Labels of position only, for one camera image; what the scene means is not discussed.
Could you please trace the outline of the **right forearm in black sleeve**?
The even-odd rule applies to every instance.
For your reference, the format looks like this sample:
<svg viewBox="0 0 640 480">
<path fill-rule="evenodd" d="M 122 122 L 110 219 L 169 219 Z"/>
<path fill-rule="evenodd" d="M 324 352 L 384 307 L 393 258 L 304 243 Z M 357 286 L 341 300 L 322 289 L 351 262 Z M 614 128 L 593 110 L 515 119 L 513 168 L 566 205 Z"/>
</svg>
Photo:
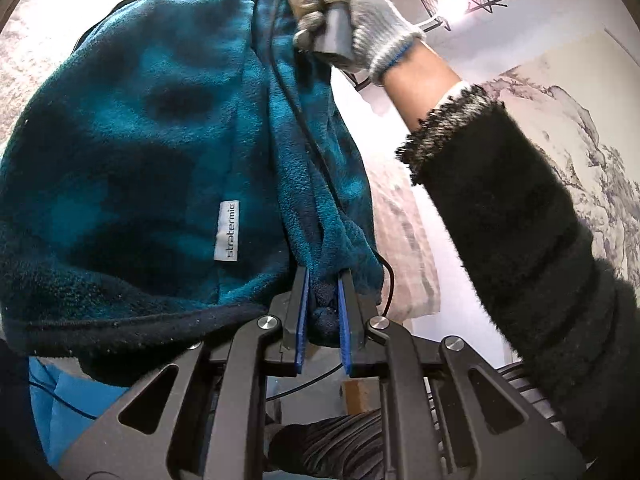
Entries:
<svg viewBox="0 0 640 480">
<path fill-rule="evenodd" d="M 410 133 L 398 155 L 435 204 L 491 321 L 588 460 L 639 449 L 639 311 L 593 257 L 570 196 L 504 106 L 413 41 L 382 84 Z"/>
</svg>

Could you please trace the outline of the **right hand in white glove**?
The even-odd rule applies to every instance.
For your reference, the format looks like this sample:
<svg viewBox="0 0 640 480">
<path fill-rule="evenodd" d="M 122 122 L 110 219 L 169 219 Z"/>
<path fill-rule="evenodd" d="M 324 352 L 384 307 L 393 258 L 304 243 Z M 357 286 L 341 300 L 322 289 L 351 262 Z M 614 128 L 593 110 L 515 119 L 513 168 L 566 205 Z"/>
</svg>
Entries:
<svg viewBox="0 0 640 480">
<path fill-rule="evenodd" d="M 315 4 L 326 0 L 312 0 Z M 424 39 L 422 30 L 408 22 L 390 0 L 345 0 L 352 25 L 354 62 L 349 70 L 366 70 L 379 86 L 385 73 Z"/>
</svg>

